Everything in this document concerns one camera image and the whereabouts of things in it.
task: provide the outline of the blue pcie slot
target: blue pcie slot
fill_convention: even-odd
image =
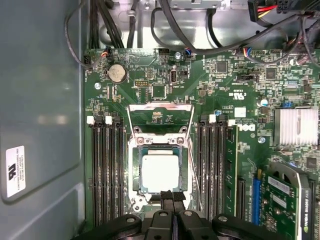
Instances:
[[[261,181],[257,178],[253,179],[253,197],[252,197],[252,223],[260,224],[260,185]]]

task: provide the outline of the red wire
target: red wire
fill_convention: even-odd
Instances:
[[[258,13],[266,12],[266,11],[269,11],[269,10],[275,9],[276,7],[277,7],[277,5],[274,5],[274,6],[267,6],[267,7],[261,7],[261,8],[258,8]]]

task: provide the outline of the motherboard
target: motherboard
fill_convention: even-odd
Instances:
[[[319,239],[320,76],[303,57],[87,50],[100,59],[84,76],[87,227],[143,218],[172,191],[209,220]]]

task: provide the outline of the silver heatsink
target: silver heatsink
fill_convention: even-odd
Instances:
[[[318,109],[274,110],[275,145],[317,145]]]

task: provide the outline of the yellow wire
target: yellow wire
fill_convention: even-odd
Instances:
[[[264,17],[265,15],[267,15],[268,13],[270,13],[270,11],[271,11],[271,10],[263,12],[262,14],[259,15],[259,18]]]

